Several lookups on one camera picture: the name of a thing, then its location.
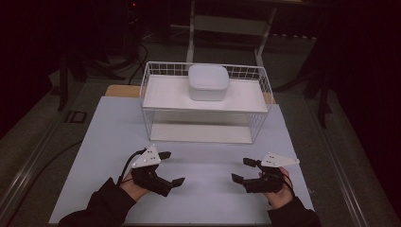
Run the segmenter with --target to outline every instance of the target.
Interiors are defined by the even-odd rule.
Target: wire rack
[[[158,86],[158,89],[165,86],[162,87],[162,89],[184,90],[186,89],[184,87],[187,85],[183,81],[187,79],[189,66],[193,64],[205,63],[160,61],[150,61],[147,63],[142,80],[140,97],[149,139],[189,142],[253,143],[268,116],[271,104],[274,104],[269,79],[263,67],[217,64],[227,69],[231,84],[233,84],[233,81],[239,84],[241,84],[241,82],[248,82],[254,84],[254,86],[257,87],[256,90],[260,89],[260,96],[258,96],[258,98],[260,99],[261,97],[263,100],[255,105],[257,105],[258,110],[260,109],[262,111],[247,109],[247,105],[239,103],[240,99],[245,99],[244,96],[240,96],[238,103],[235,104],[233,109],[225,109],[227,105],[220,105],[219,102],[208,103],[209,106],[206,105],[206,107],[200,105],[199,108],[194,108],[193,106],[188,108],[181,105],[182,102],[180,101],[177,101],[180,105],[173,107],[165,106],[164,102],[162,102],[163,104],[160,106],[149,107],[147,105],[147,96],[151,96],[150,91],[154,90],[150,89],[151,84],[149,84],[149,82],[152,82],[152,76],[157,75],[157,77],[174,81],[173,88],[167,84],[162,84]],[[248,102],[253,102],[254,99],[257,98],[251,96],[248,100],[245,99],[242,101],[248,104]]]

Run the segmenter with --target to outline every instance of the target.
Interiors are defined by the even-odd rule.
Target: dark background
[[[3,1],[0,138],[51,90],[48,75],[59,68],[61,38],[72,41],[90,58],[105,61],[110,53],[124,54],[122,36],[132,20],[164,32],[171,23],[189,21],[189,1],[135,1],[136,9],[130,9],[133,19],[124,9],[125,1],[115,1],[112,6],[110,2]],[[398,1],[391,0],[340,1],[338,6],[340,10],[327,25],[317,19],[322,18],[319,9],[288,8],[277,15],[272,32],[315,36],[325,25],[303,70],[319,68],[330,74],[330,88],[338,94],[376,176],[401,217],[401,179],[397,175],[401,158],[401,8]]]

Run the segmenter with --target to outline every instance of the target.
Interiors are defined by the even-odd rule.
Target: white tabletop
[[[130,210],[126,224],[150,225],[258,225],[270,223],[267,200],[248,194],[231,180],[231,173],[257,178],[258,168],[244,166],[243,158],[261,160],[268,151],[296,158],[278,105],[251,145],[153,142],[148,140],[139,99],[101,98],[77,158],[49,220],[59,220],[85,209],[92,193],[109,177],[116,182],[127,159],[138,149],[155,144],[171,151],[156,170],[168,181],[185,177],[165,198],[155,193],[143,197]],[[296,195],[313,209],[299,165],[287,166]]]

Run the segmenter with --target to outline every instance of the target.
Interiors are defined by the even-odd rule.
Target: white plastic container
[[[189,97],[196,101],[221,101],[230,86],[227,69],[220,65],[191,65],[188,78]]]

